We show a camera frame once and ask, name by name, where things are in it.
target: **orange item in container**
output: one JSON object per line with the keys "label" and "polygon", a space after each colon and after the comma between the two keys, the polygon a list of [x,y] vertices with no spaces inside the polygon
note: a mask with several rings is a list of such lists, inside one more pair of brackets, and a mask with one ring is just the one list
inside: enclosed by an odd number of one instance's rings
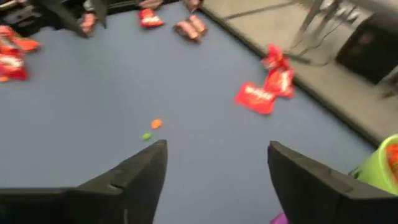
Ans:
{"label": "orange item in container", "polygon": [[398,144],[391,144],[386,148],[387,162],[394,175],[396,181],[398,181]]}

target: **orange candy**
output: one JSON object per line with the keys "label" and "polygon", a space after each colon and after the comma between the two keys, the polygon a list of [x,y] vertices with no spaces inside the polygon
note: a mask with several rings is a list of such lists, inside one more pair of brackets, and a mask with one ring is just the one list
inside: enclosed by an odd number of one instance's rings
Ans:
{"label": "orange candy", "polygon": [[158,129],[162,126],[162,123],[163,123],[163,121],[161,119],[155,119],[152,121],[150,126],[152,127],[152,129]]}
{"label": "orange candy", "polygon": [[0,82],[8,82],[9,80],[9,77],[0,77]]}
{"label": "orange candy", "polygon": [[391,144],[386,148],[387,161],[389,167],[394,174],[396,180],[398,180],[398,144]]}

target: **black equipment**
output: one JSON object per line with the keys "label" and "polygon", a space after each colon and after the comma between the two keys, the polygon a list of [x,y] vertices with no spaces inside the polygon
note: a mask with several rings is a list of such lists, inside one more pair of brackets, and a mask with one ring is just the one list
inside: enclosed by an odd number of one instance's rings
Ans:
{"label": "black equipment", "polygon": [[355,180],[279,142],[268,166],[282,208],[293,224],[394,224],[398,197]]}
{"label": "black equipment", "polygon": [[0,223],[151,224],[163,188],[167,142],[69,189],[0,189]]}
{"label": "black equipment", "polygon": [[398,18],[373,14],[341,48],[336,61],[373,84],[398,65]]}
{"label": "black equipment", "polygon": [[[22,36],[35,34],[40,28],[50,26],[56,30],[70,29],[81,37],[88,38],[79,22],[81,14],[84,12],[85,0],[8,0],[2,2],[3,4],[0,4],[0,24],[11,26]],[[106,27],[109,7],[106,1],[90,0],[90,2],[98,20]]]}

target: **purple object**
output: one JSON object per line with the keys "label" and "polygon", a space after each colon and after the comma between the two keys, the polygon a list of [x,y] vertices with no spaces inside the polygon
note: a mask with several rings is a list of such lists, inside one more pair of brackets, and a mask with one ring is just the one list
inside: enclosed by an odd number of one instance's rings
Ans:
{"label": "purple object", "polygon": [[279,214],[276,216],[269,224],[289,224],[289,221],[286,218],[284,213]]}

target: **red snack bag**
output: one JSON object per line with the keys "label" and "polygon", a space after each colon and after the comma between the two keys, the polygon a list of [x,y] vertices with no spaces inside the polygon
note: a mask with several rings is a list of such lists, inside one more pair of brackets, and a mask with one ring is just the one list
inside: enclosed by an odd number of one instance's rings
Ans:
{"label": "red snack bag", "polygon": [[195,10],[199,8],[201,3],[200,0],[183,0],[183,2],[191,13],[195,12]]}
{"label": "red snack bag", "polygon": [[140,25],[145,28],[162,26],[164,22],[156,16],[152,9],[143,9],[139,11]]}
{"label": "red snack bag", "polygon": [[139,4],[142,9],[157,9],[163,4],[163,0],[145,0]]}
{"label": "red snack bag", "polygon": [[271,70],[268,74],[264,89],[275,93],[277,96],[292,98],[293,88],[293,70]]}
{"label": "red snack bag", "polygon": [[290,69],[289,61],[284,58],[283,51],[276,45],[268,45],[268,55],[261,60],[266,69]]}
{"label": "red snack bag", "polygon": [[174,26],[174,30],[181,36],[195,42],[200,41],[200,34],[188,21],[180,21]]}
{"label": "red snack bag", "polygon": [[6,82],[11,79],[28,79],[22,54],[19,50],[9,52],[8,54],[0,54],[0,74],[0,82]]}
{"label": "red snack bag", "polygon": [[274,110],[274,93],[259,88],[254,83],[243,84],[235,97],[235,103],[243,105],[259,114],[270,114]]}
{"label": "red snack bag", "polygon": [[20,48],[27,53],[40,48],[39,42],[30,38],[21,37],[9,26],[0,26],[0,37],[0,51],[4,54],[6,54],[8,50],[12,50],[14,48]]}
{"label": "red snack bag", "polygon": [[204,36],[207,33],[207,26],[200,20],[197,16],[191,15],[188,18],[188,21],[191,23],[193,28],[201,35]]}

